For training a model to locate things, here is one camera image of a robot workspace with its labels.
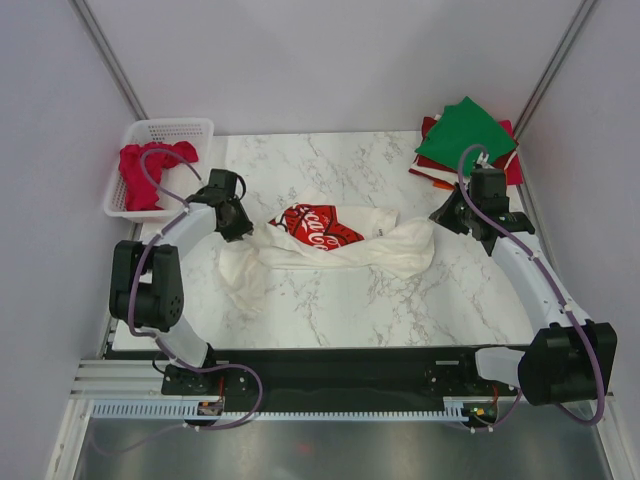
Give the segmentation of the white coca-cola t-shirt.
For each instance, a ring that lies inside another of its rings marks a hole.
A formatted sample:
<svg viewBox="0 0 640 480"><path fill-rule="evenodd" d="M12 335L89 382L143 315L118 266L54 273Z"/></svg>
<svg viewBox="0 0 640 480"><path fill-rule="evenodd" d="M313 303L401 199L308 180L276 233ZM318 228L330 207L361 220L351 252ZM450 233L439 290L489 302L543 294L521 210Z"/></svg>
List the white coca-cola t-shirt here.
<svg viewBox="0 0 640 480"><path fill-rule="evenodd" d="M429 219L401 220L392 208L336 205L308 188L292 205L258 223L246 239L224 246L218 272L235 305L258 312L272 270L373 266L406 280L428 269L434 256Z"/></svg>

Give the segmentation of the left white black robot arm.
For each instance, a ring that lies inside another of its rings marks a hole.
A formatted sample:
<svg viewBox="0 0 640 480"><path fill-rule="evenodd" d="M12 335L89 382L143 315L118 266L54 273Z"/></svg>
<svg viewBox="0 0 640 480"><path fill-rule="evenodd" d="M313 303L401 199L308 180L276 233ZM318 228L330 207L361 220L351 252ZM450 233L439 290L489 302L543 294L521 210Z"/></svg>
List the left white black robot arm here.
<svg viewBox="0 0 640 480"><path fill-rule="evenodd" d="M208 182L183 200L180 212L146 240L119 242L114 249L109 311L137 338L152 340L167 359L163 392L205 394L220 374L211 345L184 314L181 260L205 237L227 242L253 233L241 200L246 183L237 173L213 169Z"/></svg>

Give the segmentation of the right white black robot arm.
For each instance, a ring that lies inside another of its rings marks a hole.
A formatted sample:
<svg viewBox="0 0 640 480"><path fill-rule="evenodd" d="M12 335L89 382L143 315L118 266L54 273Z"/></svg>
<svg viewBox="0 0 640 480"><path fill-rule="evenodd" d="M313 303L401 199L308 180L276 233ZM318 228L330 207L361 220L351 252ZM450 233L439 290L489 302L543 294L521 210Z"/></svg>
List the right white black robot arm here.
<svg viewBox="0 0 640 480"><path fill-rule="evenodd" d="M456 234L471 234L501 268L535 331L524 350L482 347L458 368L467 392L493 381L517 387L535 406L594 400L602 405L613 367L617 335L594 322L572 299L541 251L529 218L509 209L503 171L476 168L430 216Z"/></svg>

